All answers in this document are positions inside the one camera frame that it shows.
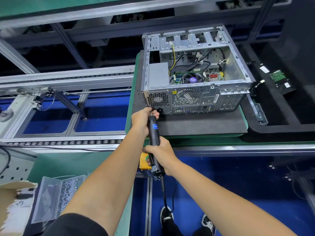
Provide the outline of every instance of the shoe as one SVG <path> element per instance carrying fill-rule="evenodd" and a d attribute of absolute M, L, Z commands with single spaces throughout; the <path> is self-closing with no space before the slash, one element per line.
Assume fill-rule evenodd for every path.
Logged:
<path fill-rule="evenodd" d="M 165 206 L 161 210 L 160 218 L 161 218 L 162 228 L 163 228 L 163 224 L 165 223 L 166 220 L 174 221 L 173 213 L 169 213 L 168 210 L 165 208 Z"/>
<path fill-rule="evenodd" d="M 203 215 L 201 224 L 202 226 L 209 228 L 212 232 L 212 236 L 215 236 L 216 228 L 206 214 Z"/>

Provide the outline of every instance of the hand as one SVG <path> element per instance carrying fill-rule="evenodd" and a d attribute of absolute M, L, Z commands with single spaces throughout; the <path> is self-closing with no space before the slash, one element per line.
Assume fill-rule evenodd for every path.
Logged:
<path fill-rule="evenodd" d="M 146 146 L 142 149 L 144 153 L 152 153 L 157 161 L 164 167 L 165 173 L 168 176 L 172 175 L 172 168 L 180 161 L 176 157 L 171 144 L 169 141 L 163 137 L 160 137 L 160 145 L 159 146 Z M 147 163 L 151 166 L 150 159 L 147 159 Z"/>
<path fill-rule="evenodd" d="M 147 137 L 149 134 L 149 129 L 147 127 L 147 124 L 148 124 L 148 116 L 150 115 L 151 111 L 152 111 L 152 107 L 148 107 L 134 113 L 131 116 L 132 128 L 135 128 L 143 132 L 145 137 Z M 158 113 L 156 110 L 154 110 L 152 114 L 156 116 L 157 119 L 159 118 L 160 113 Z"/>

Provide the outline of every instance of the forearm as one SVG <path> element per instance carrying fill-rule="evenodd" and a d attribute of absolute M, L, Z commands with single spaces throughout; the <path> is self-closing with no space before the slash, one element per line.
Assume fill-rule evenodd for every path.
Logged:
<path fill-rule="evenodd" d="M 82 184 L 65 213 L 78 213 L 114 235 L 129 198 L 145 136 L 131 129 L 119 147 Z"/>
<path fill-rule="evenodd" d="M 296 236 L 270 214 L 180 161 L 172 175 L 224 236 Z"/>

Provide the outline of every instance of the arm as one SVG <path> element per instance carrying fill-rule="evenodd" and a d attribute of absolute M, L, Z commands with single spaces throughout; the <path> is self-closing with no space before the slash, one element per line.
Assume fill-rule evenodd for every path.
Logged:
<path fill-rule="evenodd" d="M 145 108 L 132 115 L 132 128 L 118 148 L 84 181 L 62 214 L 77 213 L 100 224 L 114 235 L 129 198 L 147 128 Z"/>
<path fill-rule="evenodd" d="M 160 146 L 146 146 L 184 187 L 224 236 L 296 236 L 276 218 L 246 199 L 219 186 L 175 156 L 168 140 L 160 137 Z"/>

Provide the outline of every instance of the yellow wire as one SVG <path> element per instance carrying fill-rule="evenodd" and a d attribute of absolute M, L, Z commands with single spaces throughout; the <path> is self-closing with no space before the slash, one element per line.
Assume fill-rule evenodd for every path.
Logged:
<path fill-rule="evenodd" d="M 174 50 L 174 44 L 173 44 L 173 43 L 172 43 L 172 46 L 173 46 L 174 61 L 173 61 L 173 66 L 172 66 L 169 70 L 171 70 L 172 68 L 174 68 L 174 66 L 175 66 L 175 62 L 176 62 L 176 58 L 175 58 L 175 50 Z"/>

